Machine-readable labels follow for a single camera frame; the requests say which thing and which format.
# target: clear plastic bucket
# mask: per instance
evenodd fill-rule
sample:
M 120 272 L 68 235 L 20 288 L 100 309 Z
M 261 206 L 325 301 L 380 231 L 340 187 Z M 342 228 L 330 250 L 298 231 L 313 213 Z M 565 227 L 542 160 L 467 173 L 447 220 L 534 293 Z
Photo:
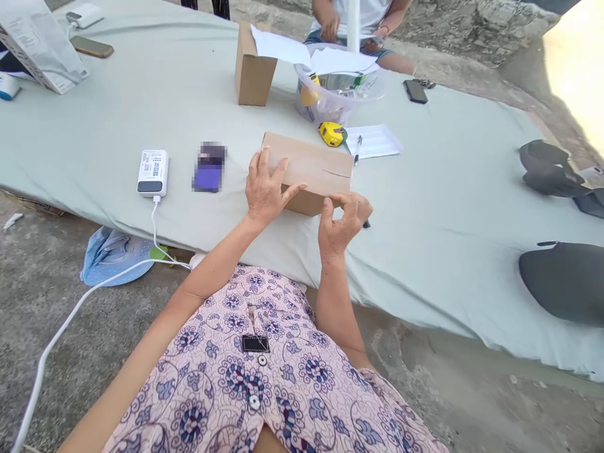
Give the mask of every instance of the clear plastic bucket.
M 309 44 L 307 47 L 311 55 L 315 50 L 326 47 L 347 50 L 344 46 L 330 43 Z M 377 101 L 386 93 L 386 82 L 382 69 L 377 70 L 377 78 L 363 98 L 349 98 L 326 90 L 308 77 L 302 65 L 294 65 L 294 69 L 298 75 L 296 110 L 316 126 L 323 121 L 333 121 L 345 125 L 346 120 L 356 108 Z

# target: concrete ground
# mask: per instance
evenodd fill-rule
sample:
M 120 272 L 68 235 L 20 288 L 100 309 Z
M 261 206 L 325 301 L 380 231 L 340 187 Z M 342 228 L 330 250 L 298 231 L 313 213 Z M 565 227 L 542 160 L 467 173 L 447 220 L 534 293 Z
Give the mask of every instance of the concrete ground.
M 231 8 L 235 19 L 299 39 L 310 24 L 303 14 L 256 1 L 232 1 Z M 209 0 L 200 9 L 209 11 Z M 563 114 L 495 70 L 408 43 L 391 45 L 418 62 L 422 77 L 538 112 L 560 142 L 576 150 L 580 167 L 595 161 Z M 0 232 L 0 453 L 16 435 L 43 348 L 87 289 L 78 273 L 98 228 L 71 215 L 26 211 L 0 196 L 0 225 L 15 212 L 26 216 Z M 28 445 L 41 452 L 60 445 L 185 275 L 155 265 L 141 279 L 87 300 L 49 357 Z M 372 363 L 452 452 L 604 453 L 604 386 L 369 308 L 357 307 L 357 319 Z

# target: light green cloth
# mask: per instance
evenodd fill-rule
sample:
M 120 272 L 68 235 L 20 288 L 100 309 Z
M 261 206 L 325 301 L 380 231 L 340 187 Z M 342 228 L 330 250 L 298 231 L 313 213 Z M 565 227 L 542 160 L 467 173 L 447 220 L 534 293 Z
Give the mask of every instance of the light green cloth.
M 64 96 L 24 82 L 1 106 L 0 184 L 150 238 L 153 204 L 136 192 L 137 170 L 143 149 L 165 149 L 158 240 L 211 250 L 247 211 L 247 167 L 265 131 L 322 143 L 294 109 L 293 67 L 277 65 L 266 107 L 239 106 L 235 23 L 161 0 L 96 3 L 105 19 L 81 34 L 115 53 L 83 56 L 91 76 Z M 413 104 L 405 78 L 388 72 L 384 99 L 349 123 L 384 123 L 405 147 L 354 169 L 352 189 L 375 211 L 349 247 L 352 297 L 604 381 L 604 330 L 546 313 L 517 270 L 539 241 L 604 245 L 602 221 L 523 184 L 517 149 L 542 138 L 523 112 L 442 86 Z M 203 141 L 228 147 L 218 194 L 191 190 Z M 284 212 L 242 261 L 318 286 L 318 220 Z

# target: white shirt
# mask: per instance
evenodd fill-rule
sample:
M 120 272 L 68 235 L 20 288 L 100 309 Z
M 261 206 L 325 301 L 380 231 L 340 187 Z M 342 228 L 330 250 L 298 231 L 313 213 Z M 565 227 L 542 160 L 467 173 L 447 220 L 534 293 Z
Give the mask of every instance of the white shirt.
M 361 1 L 361 37 L 363 35 L 372 35 L 379 23 L 382 22 L 392 0 L 360 0 Z M 348 29 L 346 21 L 348 20 L 348 0 L 332 0 L 335 12 L 340 16 L 340 28 L 338 36 L 346 36 Z M 313 21 L 310 31 L 320 30 L 321 24 Z

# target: pen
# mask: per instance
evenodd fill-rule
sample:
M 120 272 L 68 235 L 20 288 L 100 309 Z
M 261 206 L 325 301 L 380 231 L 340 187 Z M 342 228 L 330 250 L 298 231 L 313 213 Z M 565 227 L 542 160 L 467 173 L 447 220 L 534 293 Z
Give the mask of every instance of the pen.
M 359 135 L 359 138 L 357 139 L 357 150 L 354 154 L 354 165 L 356 167 L 356 165 L 359 163 L 359 155 L 361 154 L 361 145 L 363 143 L 363 137 L 362 135 Z

